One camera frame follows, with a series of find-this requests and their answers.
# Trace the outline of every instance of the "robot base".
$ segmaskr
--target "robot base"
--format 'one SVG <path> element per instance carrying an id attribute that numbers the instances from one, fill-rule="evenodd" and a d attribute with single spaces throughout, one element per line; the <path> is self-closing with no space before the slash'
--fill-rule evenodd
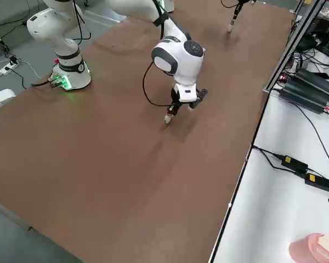
<path id="1" fill-rule="evenodd" d="M 87 85 L 89 85 L 90 82 L 92 81 L 92 77 L 85 63 L 84 63 L 84 67 L 85 69 L 82 73 L 67 72 L 62 70 L 57 64 L 53 68 L 52 77 L 54 76 L 64 77 L 67 83 L 62 84 L 61 87 L 65 90 L 82 89 L 85 88 Z"/>

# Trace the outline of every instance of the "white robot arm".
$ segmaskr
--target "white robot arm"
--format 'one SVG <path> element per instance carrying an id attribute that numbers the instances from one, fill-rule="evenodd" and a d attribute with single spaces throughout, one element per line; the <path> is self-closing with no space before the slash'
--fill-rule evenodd
<path id="1" fill-rule="evenodd" d="M 201 69 L 204 49 L 189 33 L 169 17 L 157 0 L 108 0 L 117 13 L 151 21 L 162 27 L 161 40 L 151 53 L 154 64 L 173 75 L 173 89 L 181 103 L 197 101 L 196 79 Z"/>
<path id="2" fill-rule="evenodd" d="M 52 77 L 65 90 L 81 89 L 92 80 L 78 44 L 65 34 L 83 20 L 81 9 L 73 0 L 44 0 L 49 7 L 27 21 L 27 28 L 33 38 L 51 44 L 58 57 Z"/>

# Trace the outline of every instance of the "yellow label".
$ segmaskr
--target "yellow label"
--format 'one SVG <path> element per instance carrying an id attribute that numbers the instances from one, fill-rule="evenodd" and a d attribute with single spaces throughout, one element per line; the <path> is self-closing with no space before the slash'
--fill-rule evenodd
<path id="1" fill-rule="evenodd" d="M 315 182 L 316 181 L 316 176 L 314 174 L 310 174 L 309 175 L 309 180 L 312 181 L 312 182 Z"/>

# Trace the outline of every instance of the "gray floor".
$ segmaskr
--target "gray floor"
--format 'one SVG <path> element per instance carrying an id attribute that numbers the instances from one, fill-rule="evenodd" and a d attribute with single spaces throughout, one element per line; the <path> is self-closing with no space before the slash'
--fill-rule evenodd
<path id="1" fill-rule="evenodd" d="M 33 14 L 37 10 L 37 1 L 39 0 L 28 1 L 32 10 L 31 14 Z M 45 8 L 42 0 L 40 1 L 41 9 Z M 293 9 L 296 5 L 296 0 L 267 0 L 266 2 L 287 9 Z M 27 7 L 24 4 L 25 0 L 0 0 L 0 23 L 24 17 L 27 13 Z M 93 38 L 102 35 L 111 26 L 117 24 L 117 21 L 123 19 L 123 17 L 112 12 L 103 0 L 90 0 L 90 7 L 84 11 L 84 14 L 87 27 Z M 0 36 L 8 32 L 13 25 L 1 26 Z M 77 37 L 78 30 L 71 32 L 71 36 Z M 28 61 L 40 76 L 46 75 L 51 70 L 55 54 L 46 43 L 34 41 L 28 34 L 26 27 L 17 28 L 4 40 L 12 47 L 12 53 L 24 61 Z M 81 48 L 85 48 L 89 43 L 90 41 L 85 41 Z M 38 80 L 25 64 L 20 65 L 16 71 L 24 76 L 27 87 L 30 83 Z M 16 94 L 23 91 L 20 78 L 13 73 L 0 78 L 0 90 L 5 88 L 12 89 Z M 25 231 L 0 212 L 0 263 L 11 262 L 74 263 L 80 261 L 35 230 Z"/>
<path id="2" fill-rule="evenodd" d="M 0 212 L 0 263 L 81 263 L 34 229 L 26 231 Z"/>

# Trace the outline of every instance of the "green led light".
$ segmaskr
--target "green led light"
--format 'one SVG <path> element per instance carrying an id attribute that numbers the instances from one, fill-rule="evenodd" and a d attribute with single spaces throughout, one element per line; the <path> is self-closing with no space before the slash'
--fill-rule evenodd
<path id="1" fill-rule="evenodd" d="M 84 66 L 86 67 L 86 69 L 87 69 L 87 71 L 88 71 L 88 73 L 90 74 L 90 70 L 89 70 L 89 67 L 88 67 L 88 65 L 87 65 L 87 63 L 84 61 Z"/>
<path id="2" fill-rule="evenodd" d="M 164 0 L 159 0 L 158 3 L 164 8 L 165 7 L 165 2 Z"/>
<path id="3" fill-rule="evenodd" d="M 62 78 L 63 78 L 62 83 L 63 83 L 64 89 L 71 89 L 72 85 L 71 85 L 69 79 L 67 78 L 67 76 L 63 75 Z"/>

